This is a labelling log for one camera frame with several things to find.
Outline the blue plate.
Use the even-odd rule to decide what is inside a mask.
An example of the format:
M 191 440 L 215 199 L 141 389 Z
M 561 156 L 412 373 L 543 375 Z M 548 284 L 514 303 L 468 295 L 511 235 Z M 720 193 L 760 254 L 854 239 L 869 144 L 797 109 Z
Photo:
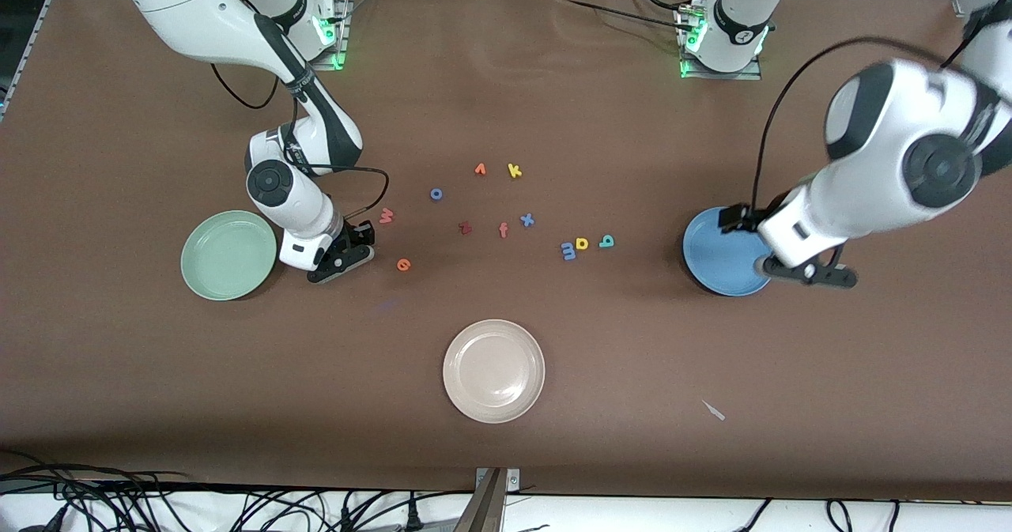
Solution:
M 723 209 L 709 208 L 688 224 L 682 241 L 685 264 L 702 287 L 718 295 L 753 295 L 771 281 L 761 272 L 761 263 L 772 251 L 755 233 L 722 232 Z

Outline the green plate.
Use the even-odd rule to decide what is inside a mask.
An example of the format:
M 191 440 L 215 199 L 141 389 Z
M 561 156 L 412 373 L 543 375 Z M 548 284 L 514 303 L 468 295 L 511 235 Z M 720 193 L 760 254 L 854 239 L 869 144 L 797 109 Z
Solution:
M 200 223 L 185 241 L 180 270 L 187 287 L 212 301 L 236 300 L 254 292 L 276 262 L 274 230 L 243 210 L 217 213 Z

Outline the beige plate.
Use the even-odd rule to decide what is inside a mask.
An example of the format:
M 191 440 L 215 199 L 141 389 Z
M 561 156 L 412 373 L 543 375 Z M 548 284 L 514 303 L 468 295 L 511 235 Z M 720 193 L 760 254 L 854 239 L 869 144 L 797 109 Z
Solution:
M 534 335 L 505 319 L 465 327 L 446 349 L 442 383 L 463 416 L 483 424 L 511 423 L 541 396 L 546 360 Z

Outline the grey metal pole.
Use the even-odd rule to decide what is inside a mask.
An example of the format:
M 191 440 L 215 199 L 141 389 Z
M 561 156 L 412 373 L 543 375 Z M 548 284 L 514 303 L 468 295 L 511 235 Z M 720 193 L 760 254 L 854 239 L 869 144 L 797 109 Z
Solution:
M 453 532 L 501 532 L 510 484 L 507 468 L 479 470 L 477 486 Z

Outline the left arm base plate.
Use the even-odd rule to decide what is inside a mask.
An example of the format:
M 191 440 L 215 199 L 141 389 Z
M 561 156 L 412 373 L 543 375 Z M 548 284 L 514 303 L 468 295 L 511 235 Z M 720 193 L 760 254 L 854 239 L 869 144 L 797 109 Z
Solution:
M 686 55 L 680 59 L 680 70 L 682 78 L 712 79 L 712 81 L 759 81 L 761 79 L 761 65 L 757 57 L 752 57 L 743 70 L 719 72 L 707 68 L 697 59 L 697 56 Z

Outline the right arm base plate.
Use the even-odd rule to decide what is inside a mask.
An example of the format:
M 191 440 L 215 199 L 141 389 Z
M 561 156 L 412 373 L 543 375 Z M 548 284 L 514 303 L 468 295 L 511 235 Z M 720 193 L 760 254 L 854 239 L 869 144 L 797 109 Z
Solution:
M 354 0 L 332 0 L 315 14 L 315 30 L 324 48 L 311 60 L 315 70 L 344 70 Z

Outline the metal clamp bracket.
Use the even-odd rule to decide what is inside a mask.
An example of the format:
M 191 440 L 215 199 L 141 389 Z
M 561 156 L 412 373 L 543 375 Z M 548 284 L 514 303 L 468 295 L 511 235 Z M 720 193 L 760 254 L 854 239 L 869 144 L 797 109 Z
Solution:
M 478 469 L 476 470 L 476 479 L 474 479 L 474 489 L 477 490 L 478 486 L 481 485 L 481 482 L 484 481 L 485 478 L 488 477 L 492 471 L 493 471 L 492 468 L 489 467 L 478 467 Z M 502 472 L 503 474 L 505 474 L 505 482 L 506 482 L 505 486 L 508 495 L 509 493 L 519 492 L 520 490 L 519 468 L 502 468 Z

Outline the aluminium rail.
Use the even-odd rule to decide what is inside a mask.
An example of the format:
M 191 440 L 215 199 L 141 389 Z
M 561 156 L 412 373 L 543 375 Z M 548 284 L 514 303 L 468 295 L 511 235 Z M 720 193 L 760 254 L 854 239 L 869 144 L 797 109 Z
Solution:
M 35 50 L 54 0 L 0 0 L 0 122 Z

